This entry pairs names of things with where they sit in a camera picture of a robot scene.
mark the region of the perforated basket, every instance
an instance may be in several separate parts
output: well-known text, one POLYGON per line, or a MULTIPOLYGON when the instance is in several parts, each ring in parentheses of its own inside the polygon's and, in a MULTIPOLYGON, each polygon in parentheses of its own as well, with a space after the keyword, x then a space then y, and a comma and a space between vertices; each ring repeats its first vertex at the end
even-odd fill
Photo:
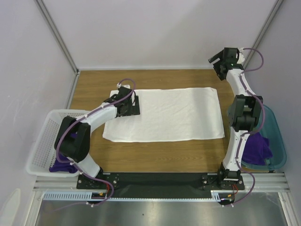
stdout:
POLYGON ((49 172, 49 168, 52 167, 55 162, 54 144, 63 118, 67 115, 78 117, 86 113, 88 113, 88 111, 68 109, 52 110, 49 112, 26 164, 26 170, 29 174, 61 178, 75 177, 79 174, 79 172, 51 173, 49 172))

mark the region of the purple cloth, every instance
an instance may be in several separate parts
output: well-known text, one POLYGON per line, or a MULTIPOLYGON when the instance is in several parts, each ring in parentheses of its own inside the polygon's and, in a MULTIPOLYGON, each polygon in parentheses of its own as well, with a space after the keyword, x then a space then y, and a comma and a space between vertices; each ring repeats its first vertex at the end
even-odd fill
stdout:
MULTIPOLYGON (((60 159, 61 160, 68 160, 67 157, 60 155, 60 159)), ((62 171, 62 172, 69 172, 69 173, 76 173, 77 169, 70 165, 69 163, 60 163, 57 159, 55 160, 55 163, 53 164, 52 167, 49 168, 49 172, 58 172, 58 171, 62 171)))
POLYGON ((264 166, 265 159, 271 157, 273 153, 269 148, 269 139, 262 137, 260 133, 249 136, 242 158, 244 162, 264 166))

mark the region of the white towel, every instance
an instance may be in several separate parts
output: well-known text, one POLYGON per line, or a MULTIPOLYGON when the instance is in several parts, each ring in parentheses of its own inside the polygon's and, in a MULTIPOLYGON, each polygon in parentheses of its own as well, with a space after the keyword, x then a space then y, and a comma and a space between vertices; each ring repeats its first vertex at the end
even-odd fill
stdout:
MULTIPOLYGON (((106 122, 103 137, 113 142, 158 142, 224 137, 216 89, 140 89, 140 115, 106 122)), ((110 96, 118 93, 111 91, 110 96)))

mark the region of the wooden table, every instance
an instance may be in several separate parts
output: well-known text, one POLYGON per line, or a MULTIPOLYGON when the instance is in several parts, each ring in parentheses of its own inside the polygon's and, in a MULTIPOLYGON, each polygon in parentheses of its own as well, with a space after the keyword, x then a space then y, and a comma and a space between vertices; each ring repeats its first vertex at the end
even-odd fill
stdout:
POLYGON ((216 172, 229 143, 226 111, 234 95, 213 70, 82 71, 71 109, 92 110, 109 97, 123 78, 135 80, 137 89, 217 89, 225 138, 179 142, 114 143, 102 137, 101 126, 92 134, 90 154, 109 172, 216 172))

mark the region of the teal bin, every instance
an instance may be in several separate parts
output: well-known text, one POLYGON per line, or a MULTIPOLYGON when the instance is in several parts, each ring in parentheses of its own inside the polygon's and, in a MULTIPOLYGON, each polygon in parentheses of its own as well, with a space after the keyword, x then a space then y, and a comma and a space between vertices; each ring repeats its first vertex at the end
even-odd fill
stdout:
MULTIPOLYGON (((242 161, 242 165, 253 170, 277 170, 283 167, 286 162, 286 151, 273 111, 266 105, 264 106, 264 109, 265 109, 265 123, 260 131, 260 134, 263 137, 269 139, 269 147, 273 153, 273 157, 270 159, 266 159, 265 166, 249 164, 244 161, 242 161)), ((262 114, 260 115, 258 126, 255 128, 255 130, 259 128, 261 122, 262 122, 262 114)))

